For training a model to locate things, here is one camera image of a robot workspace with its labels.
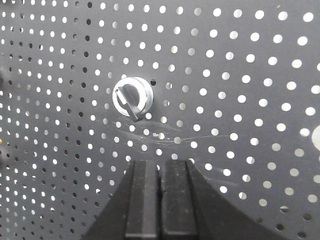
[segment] round knob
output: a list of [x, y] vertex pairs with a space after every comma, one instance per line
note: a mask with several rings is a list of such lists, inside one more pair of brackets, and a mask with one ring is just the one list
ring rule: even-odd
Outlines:
[[145, 79], [126, 77], [114, 86], [112, 100], [119, 113], [136, 122], [151, 108], [154, 93]]

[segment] metal knob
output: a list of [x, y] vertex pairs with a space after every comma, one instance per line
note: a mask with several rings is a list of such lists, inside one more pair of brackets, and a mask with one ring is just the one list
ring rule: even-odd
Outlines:
[[136, 122], [151, 108], [154, 93], [145, 79], [126, 77], [114, 86], [112, 100], [119, 113]]

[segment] circular hole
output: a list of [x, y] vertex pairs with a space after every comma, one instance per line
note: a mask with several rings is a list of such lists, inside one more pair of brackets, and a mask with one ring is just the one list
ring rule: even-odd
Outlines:
[[320, 151], [320, 125], [312, 132], [311, 140], [313, 145]]
[[298, 232], [298, 237], [300, 239], [305, 239], [307, 237], [307, 234], [303, 231]]
[[282, 231], [282, 230], [285, 229], [285, 227], [284, 227], [282, 224], [280, 224], [280, 223], [278, 223], [275, 227], [276, 227], [276, 229], [277, 229], [278, 231]]
[[289, 212], [289, 208], [287, 206], [281, 206], [280, 207], [280, 211], [284, 214], [288, 213]]
[[303, 214], [303, 219], [304, 220], [306, 220], [306, 221], [309, 221], [309, 220], [311, 220], [311, 215], [309, 214], [309, 213], [305, 213], [305, 214]]
[[204, 165], [204, 167], [205, 167], [205, 169], [206, 169], [207, 171], [211, 171], [212, 168], [213, 168], [210, 163], [206, 163], [206, 164]]

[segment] pegboard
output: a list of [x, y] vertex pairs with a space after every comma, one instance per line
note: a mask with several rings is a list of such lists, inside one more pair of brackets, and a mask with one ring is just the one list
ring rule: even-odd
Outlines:
[[[319, 238], [316, 1], [1, 0], [0, 14], [0, 240], [80, 239], [140, 159], [190, 159], [266, 228]], [[125, 77], [152, 85], [138, 122], [113, 105]]]

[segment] metal surface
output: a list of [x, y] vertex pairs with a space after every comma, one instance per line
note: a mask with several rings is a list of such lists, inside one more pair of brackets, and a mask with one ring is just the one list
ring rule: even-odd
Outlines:
[[[320, 236], [317, 1], [0, 2], [0, 239], [80, 239], [131, 159], [192, 159], [238, 209]], [[133, 123], [119, 79], [151, 82]]]

